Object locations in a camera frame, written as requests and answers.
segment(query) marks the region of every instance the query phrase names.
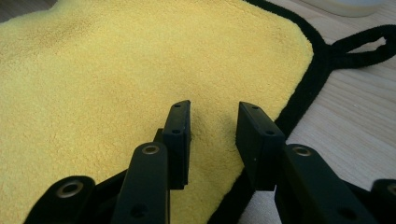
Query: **towel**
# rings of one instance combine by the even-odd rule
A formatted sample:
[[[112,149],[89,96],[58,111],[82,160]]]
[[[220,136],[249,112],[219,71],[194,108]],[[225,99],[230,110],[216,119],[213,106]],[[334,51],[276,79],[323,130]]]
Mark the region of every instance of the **towel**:
[[[0,24],[0,220],[54,182],[126,169],[191,101],[189,185],[172,223],[206,223],[241,174],[240,101],[278,118],[314,51],[299,26],[239,0],[59,0]]]

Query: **yellow towel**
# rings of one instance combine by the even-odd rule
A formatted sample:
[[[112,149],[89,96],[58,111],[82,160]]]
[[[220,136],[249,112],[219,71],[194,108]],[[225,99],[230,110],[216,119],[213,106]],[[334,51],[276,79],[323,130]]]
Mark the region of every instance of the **yellow towel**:
[[[207,222],[243,168],[238,102],[276,119],[312,57],[295,23],[239,0],[60,0],[0,24],[0,222],[66,176],[127,168],[182,100],[190,178],[171,222]]]

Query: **fluffy yellow fabric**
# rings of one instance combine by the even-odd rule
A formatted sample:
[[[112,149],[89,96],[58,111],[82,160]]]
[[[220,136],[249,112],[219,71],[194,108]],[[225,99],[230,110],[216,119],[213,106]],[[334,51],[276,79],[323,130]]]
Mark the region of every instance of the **fluffy yellow fabric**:
[[[172,223],[205,223],[243,164],[239,101],[275,119],[313,56],[298,26],[238,0],[62,0],[0,24],[0,220],[54,182],[99,183],[191,100],[190,184]]]

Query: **black trim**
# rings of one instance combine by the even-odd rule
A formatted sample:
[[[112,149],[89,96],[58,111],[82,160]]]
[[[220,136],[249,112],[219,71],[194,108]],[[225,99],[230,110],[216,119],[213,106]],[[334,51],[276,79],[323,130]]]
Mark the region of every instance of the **black trim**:
[[[324,42],[319,32],[312,25],[296,13],[263,0],[247,0],[247,2],[293,21],[312,44],[314,51],[312,62],[309,64],[295,93],[290,97],[288,104],[275,121],[280,130],[289,137],[291,131],[319,94],[332,71],[329,66],[330,46]],[[253,193],[254,190],[250,186],[246,172],[242,171],[242,174],[233,184],[233,188],[224,196],[208,223],[237,223]]]

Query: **wooden table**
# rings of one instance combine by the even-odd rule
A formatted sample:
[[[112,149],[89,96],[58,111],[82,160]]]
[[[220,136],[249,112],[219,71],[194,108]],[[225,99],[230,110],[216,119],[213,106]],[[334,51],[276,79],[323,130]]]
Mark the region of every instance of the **wooden table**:
[[[1,1],[0,22],[47,9],[55,2]],[[396,23],[392,0],[364,18],[335,16],[299,0],[270,2],[308,20],[329,44],[377,25]],[[378,178],[396,179],[396,57],[368,68],[334,71],[288,143],[316,149],[341,178],[364,189]],[[257,192],[239,223],[280,223],[274,193]]]

